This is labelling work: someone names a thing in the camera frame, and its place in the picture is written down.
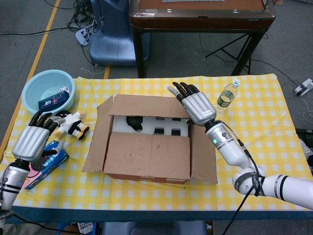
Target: foam compartment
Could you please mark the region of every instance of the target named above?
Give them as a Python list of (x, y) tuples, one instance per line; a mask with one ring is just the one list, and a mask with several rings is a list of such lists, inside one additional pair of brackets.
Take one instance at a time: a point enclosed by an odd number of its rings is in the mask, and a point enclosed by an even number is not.
[(113, 132), (188, 137), (185, 118), (143, 117), (142, 130), (137, 132), (126, 122), (126, 116), (114, 116)]

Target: gray carpet floor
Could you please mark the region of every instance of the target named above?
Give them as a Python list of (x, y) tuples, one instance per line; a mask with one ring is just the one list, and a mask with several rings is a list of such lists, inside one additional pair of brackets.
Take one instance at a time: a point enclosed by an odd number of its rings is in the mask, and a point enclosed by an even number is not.
[[(61, 0), (61, 7), (70, 7), (73, 0)], [(279, 68), (291, 79), (304, 81), (313, 77), (313, 4), (295, 0), (285, 0), (283, 6), (275, 7), (277, 18), (269, 29), (267, 39), (263, 39), (253, 59), (263, 60)], [(42, 0), (1, 0), (0, 33), (30, 33), (45, 30), (52, 7)], [(73, 10), (58, 9), (52, 28), (63, 27), (73, 14)], [(207, 54), (203, 48), (212, 51), (238, 35), (229, 34), (182, 34), (155, 33), (152, 35), (151, 59), (147, 66), (147, 77), (180, 76), (220, 76), (229, 75), (234, 62), (223, 62), (217, 56), (204, 60)], [(42, 36), (0, 37), (0, 140), (2, 140), (17, 101), (21, 95)], [(229, 51), (239, 51), (242, 41), (229, 47)], [(231, 60), (221, 52), (223, 59)], [(73, 77), (103, 78), (102, 74), (91, 75), (81, 68), (101, 72), (84, 58), (81, 47), (69, 30), (49, 34), (35, 73), (48, 69), (61, 69)], [(262, 62), (252, 62), (253, 74), (275, 73), (278, 75), (285, 99), (296, 128), (311, 128), (302, 114), (306, 106), (302, 100), (292, 95), (294, 85), (278, 70)], [(135, 67), (112, 67), (109, 78), (135, 78)], [(313, 110), (313, 102), (306, 98)], [(221, 234), (227, 221), (216, 222), (216, 234)], [(245, 235), (251, 231), (258, 234), (308, 235), (313, 234), (312, 220), (253, 220), (235, 221), (229, 234)]]

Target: plush doll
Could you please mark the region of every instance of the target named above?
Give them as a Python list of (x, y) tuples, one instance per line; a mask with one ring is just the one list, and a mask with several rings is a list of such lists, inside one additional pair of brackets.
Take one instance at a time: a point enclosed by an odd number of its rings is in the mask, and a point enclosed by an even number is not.
[(89, 130), (89, 127), (84, 125), (80, 120), (83, 114), (83, 111), (79, 111), (74, 114), (71, 114), (67, 110), (58, 112), (56, 116), (64, 118), (65, 122), (60, 125), (54, 136), (58, 138), (66, 132), (75, 136), (77, 139), (82, 140), (85, 137), (85, 133)]

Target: wooden table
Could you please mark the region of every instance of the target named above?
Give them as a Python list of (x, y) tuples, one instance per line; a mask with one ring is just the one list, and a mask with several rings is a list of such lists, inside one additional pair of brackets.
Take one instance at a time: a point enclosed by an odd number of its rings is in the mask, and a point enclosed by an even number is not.
[(130, 0), (137, 72), (145, 77), (141, 35), (146, 32), (246, 33), (232, 76), (240, 75), (263, 35), (275, 20), (271, 0), (226, 0), (225, 2), (168, 2)]

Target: table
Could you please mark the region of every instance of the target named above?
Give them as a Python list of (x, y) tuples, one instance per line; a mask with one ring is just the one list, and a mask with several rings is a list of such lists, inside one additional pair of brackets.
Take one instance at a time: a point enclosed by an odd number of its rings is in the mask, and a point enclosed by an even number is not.
[(240, 75), (276, 15), (271, 0), (225, 2), (168, 2), (130, 0), (138, 77), (145, 77), (142, 34), (145, 32), (246, 33), (249, 40), (240, 52), (232, 76)]
[[(231, 183), (239, 170), (228, 166), (219, 154), (218, 184), (200, 180), (185, 185), (115, 180), (103, 173), (82, 173), (81, 168), (94, 131), (96, 107), (111, 95), (170, 96), (166, 87), (172, 81), (184, 81), (195, 84), (214, 103), (233, 78), (75, 79), (75, 102), (70, 111), (84, 110), (87, 116), (83, 121), (90, 131), (83, 141), (63, 136), (70, 158), (32, 190), (22, 189), (13, 210), (37, 222), (229, 219), (243, 196)], [(312, 180), (276, 75), (237, 78), (242, 82), (239, 93), (218, 118), (236, 131), (268, 175), (281, 173)], [(21, 106), (0, 174), (14, 161), (11, 150), (31, 116)], [(313, 212), (275, 198), (250, 196), (238, 218), (313, 218)], [(8, 222), (18, 220), (11, 217)]]

